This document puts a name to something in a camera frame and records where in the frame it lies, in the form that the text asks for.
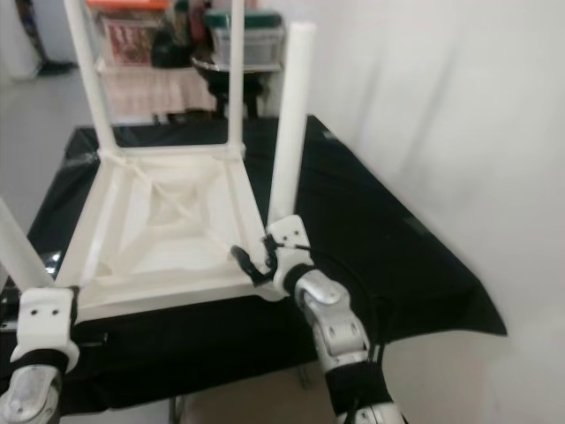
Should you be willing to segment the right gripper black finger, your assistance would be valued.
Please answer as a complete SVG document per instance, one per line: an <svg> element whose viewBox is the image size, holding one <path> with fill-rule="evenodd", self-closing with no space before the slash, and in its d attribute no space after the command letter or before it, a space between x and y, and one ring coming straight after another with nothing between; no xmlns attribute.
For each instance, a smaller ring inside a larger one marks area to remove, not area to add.
<svg viewBox="0 0 565 424"><path fill-rule="evenodd" d="M239 270L252 280L253 285L265 285L270 282L270 275L259 271L259 268L252 261L251 255L243 247L232 246L231 257L237 262Z"/></svg>

